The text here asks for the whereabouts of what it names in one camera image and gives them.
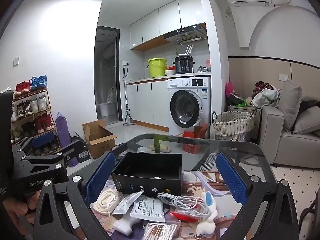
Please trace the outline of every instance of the blue sneaker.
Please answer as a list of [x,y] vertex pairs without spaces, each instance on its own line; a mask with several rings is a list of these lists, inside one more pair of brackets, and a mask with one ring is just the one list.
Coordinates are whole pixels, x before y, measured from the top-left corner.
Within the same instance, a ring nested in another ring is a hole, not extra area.
[[40,76],[39,77],[39,82],[37,85],[37,89],[44,89],[47,88],[47,75],[45,76]]
[[39,78],[33,77],[31,78],[31,88],[30,92],[36,91],[38,88]]

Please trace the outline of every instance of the white bowl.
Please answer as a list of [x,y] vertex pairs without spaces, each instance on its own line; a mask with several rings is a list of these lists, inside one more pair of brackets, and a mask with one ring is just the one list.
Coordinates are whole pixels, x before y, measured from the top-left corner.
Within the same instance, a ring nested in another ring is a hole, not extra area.
[[176,71],[175,70],[165,70],[164,73],[166,76],[170,76],[170,75],[175,75]]

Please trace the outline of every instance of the white medicine packet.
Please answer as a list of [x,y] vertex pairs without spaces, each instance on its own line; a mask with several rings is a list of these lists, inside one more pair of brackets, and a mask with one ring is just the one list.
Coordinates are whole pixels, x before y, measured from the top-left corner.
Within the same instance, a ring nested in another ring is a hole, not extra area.
[[140,196],[134,201],[130,216],[143,220],[163,223],[163,203],[157,198]]
[[118,204],[112,214],[123,214],[125,215],[132,205],[132,203],[143,193],[143,191],[131,193],[124,197],[124,199]]

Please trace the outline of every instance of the red sneaker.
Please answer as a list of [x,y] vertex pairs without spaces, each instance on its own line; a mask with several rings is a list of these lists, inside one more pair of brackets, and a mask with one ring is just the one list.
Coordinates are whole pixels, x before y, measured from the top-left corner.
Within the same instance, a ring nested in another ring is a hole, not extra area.
[[22,82],[22,91],[21,91],[22,95],[30,93],[30,83],[31,83],[30,80]]
[[42,122],[44,124],[45,130],[50,131],[53,129],[53,123],[51,120],[51,116],[48,113],[44,113],[42,116]]
[[43,133],[44,132],[44,125],[43,125],[43,120],[42,116],[39,116],[35,119],[35,125],[38,133]]
[[19,96],[21,96],[22,94],[22,87],[23,87],[23,84],[22,83],[19,83],[16,85],[16,91],[14,93],[14,97],[17,98]]

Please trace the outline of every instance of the wicker basket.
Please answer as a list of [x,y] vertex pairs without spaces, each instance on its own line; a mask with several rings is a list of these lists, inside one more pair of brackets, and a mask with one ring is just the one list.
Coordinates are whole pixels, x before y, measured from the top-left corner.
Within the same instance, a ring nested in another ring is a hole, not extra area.
[[252,114],[247,112],[223,112],[215,114],[216,118],[213,119],[212,124],[216,140],[233,140],[249,141],[250,131],[254,127],[254,118],[257,110]]

